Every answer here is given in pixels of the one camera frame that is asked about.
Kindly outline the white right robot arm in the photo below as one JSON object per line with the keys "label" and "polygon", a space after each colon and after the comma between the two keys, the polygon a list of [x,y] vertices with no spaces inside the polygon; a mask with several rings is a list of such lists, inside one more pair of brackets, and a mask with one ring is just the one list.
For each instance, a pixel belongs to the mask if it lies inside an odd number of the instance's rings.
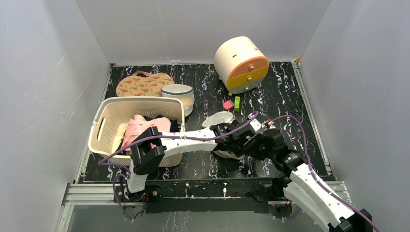
{"label": "white right robot arm", "polygon": [[289,149],[278,129],[254,137],[254,158],[270,159],[282,172],[272,187],[278,200],[291,200],[325,232],[371,232],[372,216],[365,209],[354,210],[309,166],[306,157]]}

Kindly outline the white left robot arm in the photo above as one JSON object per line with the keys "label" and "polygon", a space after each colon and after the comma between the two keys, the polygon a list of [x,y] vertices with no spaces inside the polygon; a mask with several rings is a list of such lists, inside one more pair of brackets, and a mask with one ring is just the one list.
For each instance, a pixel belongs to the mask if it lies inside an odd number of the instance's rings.
{"label": "white left robot arm", "polygon": [[225,159],[242,159],[250,154],[253,139],[261,129],[256,119],[238,124],[219,123],[211,127],[185,132],[160,132],[157,127],[146,129],[128,148],[132,164],[127,180],[126,195],[139,201],[145,193],[147,177],[170,158],[188,152],[214,152]]}

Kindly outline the beige-trimmed white mesh laundry bag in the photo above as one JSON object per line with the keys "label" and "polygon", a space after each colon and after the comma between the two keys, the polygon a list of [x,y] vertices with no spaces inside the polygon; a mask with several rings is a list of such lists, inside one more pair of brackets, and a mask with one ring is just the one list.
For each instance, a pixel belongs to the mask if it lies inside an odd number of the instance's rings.
{"label": "beige-trimmed white mesh laundry bag", "polygon": [[[202,123],[202,128],[208,128],[210,126],[217,125],[219,123],[232,123],[234,120],[234,115],[228,111],[221,111],[211,115]],[[214,154],[217,156],[224,158],[224,159],[235,159],[235,160],[242,160],[245,158],[246,155],[237,156],[232,151],[213,151]]]}

